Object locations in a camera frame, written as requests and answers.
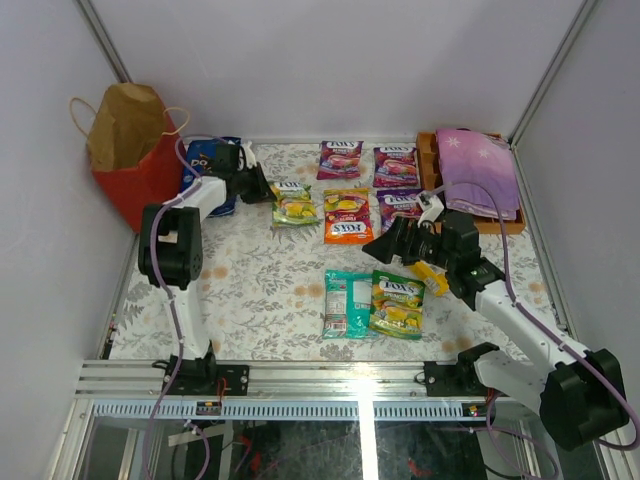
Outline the purple candy bag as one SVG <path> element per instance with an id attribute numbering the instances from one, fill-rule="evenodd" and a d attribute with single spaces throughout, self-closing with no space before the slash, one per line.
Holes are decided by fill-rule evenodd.
<path id="1" fill-rule="evenodd" d="M 419 184 L 415 147 L 375 147 L 373 155 L 375 188 L 416 187 Z"/>
<path id="2" fill-rule="evenodd" d="M 422 209 L 417 201 L 420 193 L 420 189 L 409 188 L 384 189 L 376 192 L 381 218 L 381 234 L 392 226 L 396 217 L 420 218 Z"/>
<path id="3" fill-rule="evenodd" d="M 363 141 L 322 141 L 317 180 L 360 177 Z"/>

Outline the blue Doritos chip bag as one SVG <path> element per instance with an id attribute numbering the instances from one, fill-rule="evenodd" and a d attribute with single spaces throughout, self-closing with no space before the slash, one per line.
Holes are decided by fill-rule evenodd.
<path id="1" fill-rule="evenodd" d="M 223 153 L 223 144 L 240 146 L 241 138 L 233 136 L 216 137 L 215 139 L 192 140 L 186 149 L 186 161 L 201 176 L 213 172 L 214 161 Z M 235 211 L 236 198 L 232 197 L 224 204 L 212 210 L 209 218 L 231 216 Z"/>

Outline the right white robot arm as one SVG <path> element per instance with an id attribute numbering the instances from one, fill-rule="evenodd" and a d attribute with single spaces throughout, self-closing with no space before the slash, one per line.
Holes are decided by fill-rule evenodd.
<path id="1" fill-rule="evenodd" d="M 387 232 L 365 244 L 363 252 L 383 264 L 424 261 L 444 269 L 450 291 L 513 341 L 526 361 L 487 347 L 456 369 L 458 387 L 467 394 L 492 388 L 536 413 L 547 433 L 571 451 L 628 424 L 639 416 L 629 405 L 620 363 L 608 350 L 592 351 L 540 320 L 520 301 L 507 267 L 497 267 L 481 252 L 472 217 L 445 213 L 439 232 L 425 223 L 398 217 Z"/>

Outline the orange snack package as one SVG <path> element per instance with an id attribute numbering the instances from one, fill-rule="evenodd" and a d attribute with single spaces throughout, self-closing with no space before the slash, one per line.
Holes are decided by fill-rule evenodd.
<path id="1" fill-rule="evenodd" d="M 364 245 L 374 239 L 367 188 L 324 191 L 324 243 Z"/>

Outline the green snack package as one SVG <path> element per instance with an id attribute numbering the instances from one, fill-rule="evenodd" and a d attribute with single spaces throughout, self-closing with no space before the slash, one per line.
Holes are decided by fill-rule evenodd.
<path id="1" fill-rule="evenodd" d="M 319 223 L 310 185 L 285 181 L 272 182 L 270 188 L 276 198 L 272 206 L 274 226 L 297 227 Z"/>

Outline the teal snack package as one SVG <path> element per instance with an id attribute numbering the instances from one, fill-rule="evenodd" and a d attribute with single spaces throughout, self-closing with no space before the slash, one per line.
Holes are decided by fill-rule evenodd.
<path id="1" fill-rule="evenodd" d="M 370 339 L 378 334 L 369 326 L 372 276 L 367 273 L 325 272 L 324 339 Z"/>

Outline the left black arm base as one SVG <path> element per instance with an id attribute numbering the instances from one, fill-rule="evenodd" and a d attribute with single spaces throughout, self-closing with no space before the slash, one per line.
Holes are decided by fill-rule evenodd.
<path id="1" fill-rule="evenodd" d="M 180 396 L 246 396 L 250 367 L 240 364 L 198 364 L 183 362 L 168 389 Z"/>

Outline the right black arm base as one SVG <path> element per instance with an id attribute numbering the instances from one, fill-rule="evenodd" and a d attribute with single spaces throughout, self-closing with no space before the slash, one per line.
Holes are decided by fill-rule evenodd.
<path id="1" fill-rule="evenodd" d="M 426 361 L 423 372 L 430 397 L 485 397 L 488 394 L 488 388 L 480 382 L 472 364 Z"/>

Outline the yellow snack bar packet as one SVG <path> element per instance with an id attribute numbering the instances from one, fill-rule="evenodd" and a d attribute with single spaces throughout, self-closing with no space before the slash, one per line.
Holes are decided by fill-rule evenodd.
<path id="1" fill-rule="evenodd" d="M 449 291 L 449 285 L 445 272 L 439 267 L 432 266 L 424 261 L 416 262 L 409 267 L 410 272 L 436 297 L 443 296 Z"/>

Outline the red paper bag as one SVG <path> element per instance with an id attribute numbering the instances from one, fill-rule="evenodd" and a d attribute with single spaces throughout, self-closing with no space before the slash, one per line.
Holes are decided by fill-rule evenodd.
<path id="1" fill-rule="evenodd" d="M 143 210 L 175 197 L 185 152 L 181 133 L 190 123 L 184 107 L 167 106 L 156 90 L 137 83 L 109 86 L 90 127 L 71 119 L 84 136 L 90 172 L 111 205 L 134 233 Z"/>

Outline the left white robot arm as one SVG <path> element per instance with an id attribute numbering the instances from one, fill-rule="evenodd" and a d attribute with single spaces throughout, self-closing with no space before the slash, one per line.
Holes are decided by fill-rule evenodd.
<path id="1" fill-rule="evenodd" d="M 191 183 L 175 197 L 143 209 L 138 268 L 164 293 L 172 322 L 174 349 L 165 374 L 184 381 L 197 394 L 212 392 L 219 381 L 213 347 L 205 332 L 197 293 L 204 263 L 202 223 L 231 200 L 271 202 L 271 191 L 250 141 L 211 139 L 212 154 L 184 163 Z"/>

